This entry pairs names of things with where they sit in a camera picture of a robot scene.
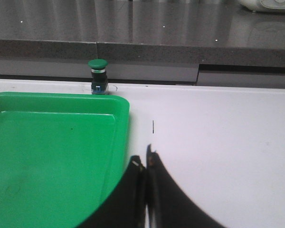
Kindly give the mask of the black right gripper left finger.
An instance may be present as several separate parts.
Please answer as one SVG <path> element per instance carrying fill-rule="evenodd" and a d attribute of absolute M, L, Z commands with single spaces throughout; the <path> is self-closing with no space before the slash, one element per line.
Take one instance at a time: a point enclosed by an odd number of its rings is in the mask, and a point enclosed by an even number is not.
<path fill-rule="evenodd" d="M 84 220 L 80 228 L 143 228 L 145 227 L 146 169 L 138 155 L 128 166 L 108 198 Z"/>

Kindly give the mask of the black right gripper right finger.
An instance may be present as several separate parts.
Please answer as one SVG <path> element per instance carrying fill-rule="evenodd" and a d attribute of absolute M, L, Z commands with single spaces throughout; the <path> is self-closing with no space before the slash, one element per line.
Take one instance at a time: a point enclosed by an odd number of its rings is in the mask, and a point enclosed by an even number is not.
<path fill-rule="evenodd" d="M 151 228 L 222 228 L 178 186 L 157 152 L 146 151 L 146 202 Z"/>

